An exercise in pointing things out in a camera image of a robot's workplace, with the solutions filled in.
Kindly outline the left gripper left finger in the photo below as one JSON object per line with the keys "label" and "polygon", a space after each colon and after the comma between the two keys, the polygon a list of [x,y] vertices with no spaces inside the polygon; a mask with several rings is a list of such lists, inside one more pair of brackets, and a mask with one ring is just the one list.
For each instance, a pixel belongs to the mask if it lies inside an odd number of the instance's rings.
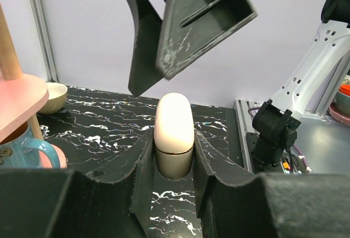
{"label": "left gripper left finger", "polygon": [[152,186],[152,129],[87,174],[2,170],[1,237],[147,237]]}

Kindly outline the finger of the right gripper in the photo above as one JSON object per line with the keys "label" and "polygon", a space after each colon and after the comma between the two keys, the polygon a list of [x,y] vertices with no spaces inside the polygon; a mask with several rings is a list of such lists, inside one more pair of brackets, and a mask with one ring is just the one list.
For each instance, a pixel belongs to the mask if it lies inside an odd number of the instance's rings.
{"label": "finger of the right gripper", "polygon": [[162,19],[149,0],[127,0],[135,28],[128,89],[140,96],[164,76],[156,68]]}
{"label": "finger of the right gripper", "polygon": [[157,68],[172,79],[256,16],[250,0],[166,0]]}

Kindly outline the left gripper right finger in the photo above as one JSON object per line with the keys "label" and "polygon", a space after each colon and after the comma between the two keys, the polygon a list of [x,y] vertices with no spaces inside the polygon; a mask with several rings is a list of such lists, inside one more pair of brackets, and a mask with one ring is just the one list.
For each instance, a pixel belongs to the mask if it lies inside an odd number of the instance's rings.
{"label": "left gripper right finger", "polygon": [[349,237],[349,176],[248,172],[195,132],[204,237]]}

